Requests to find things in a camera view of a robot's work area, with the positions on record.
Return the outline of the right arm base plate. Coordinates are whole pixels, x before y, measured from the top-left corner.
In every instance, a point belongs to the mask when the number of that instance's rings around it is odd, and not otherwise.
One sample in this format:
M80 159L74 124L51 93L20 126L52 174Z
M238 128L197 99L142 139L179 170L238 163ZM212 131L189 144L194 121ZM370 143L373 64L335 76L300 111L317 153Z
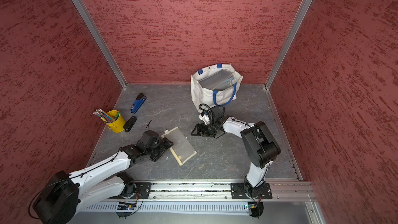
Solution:
M273 198L271 187L268 183L262 183L260 186L252 187L249 183L231 183L232 199L265 199Z

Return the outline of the beige pouch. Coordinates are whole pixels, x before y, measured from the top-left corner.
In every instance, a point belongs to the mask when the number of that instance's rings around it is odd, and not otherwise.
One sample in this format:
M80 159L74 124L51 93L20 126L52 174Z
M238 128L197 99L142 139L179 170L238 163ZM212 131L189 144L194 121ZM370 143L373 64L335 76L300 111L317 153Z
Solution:
M190 144L187 137L180 131L179 127L166 130L161 135L161 138L167 139L173 143L170 151L180 166L183 166L188 160L197 154L196 150Z

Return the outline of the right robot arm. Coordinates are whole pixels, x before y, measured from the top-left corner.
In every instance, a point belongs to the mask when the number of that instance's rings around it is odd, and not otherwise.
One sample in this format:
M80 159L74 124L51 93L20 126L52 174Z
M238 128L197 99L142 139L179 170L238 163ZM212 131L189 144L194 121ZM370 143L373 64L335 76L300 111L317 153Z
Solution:
M226 115L223 106L202 103L199 110L202 123L196 124L191 135L218 139L228 133L241 138L251 162L241 190L248 198L261 199L265 175L281 153L269 128L262 121L249 123Z

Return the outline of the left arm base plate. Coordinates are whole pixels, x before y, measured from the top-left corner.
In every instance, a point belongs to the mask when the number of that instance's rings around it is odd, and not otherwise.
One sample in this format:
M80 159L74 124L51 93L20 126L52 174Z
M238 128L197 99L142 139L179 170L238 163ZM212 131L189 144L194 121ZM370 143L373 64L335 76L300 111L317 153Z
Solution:
M129 183L120 195L111 197L111 199L148 199L151 186L152 183L149 182Z

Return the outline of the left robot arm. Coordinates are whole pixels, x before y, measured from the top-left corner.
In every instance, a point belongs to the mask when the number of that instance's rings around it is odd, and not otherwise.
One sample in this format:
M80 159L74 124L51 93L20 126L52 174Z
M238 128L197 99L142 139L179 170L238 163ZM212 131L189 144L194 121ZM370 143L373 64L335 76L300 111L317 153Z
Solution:
M28 214L43 224L66 224L81 210L108 198L144 200L149 190L126 170L142 161L156 162L173 145L146 129L136 144L120 147L107 159L79 171L56 173L32 199Z

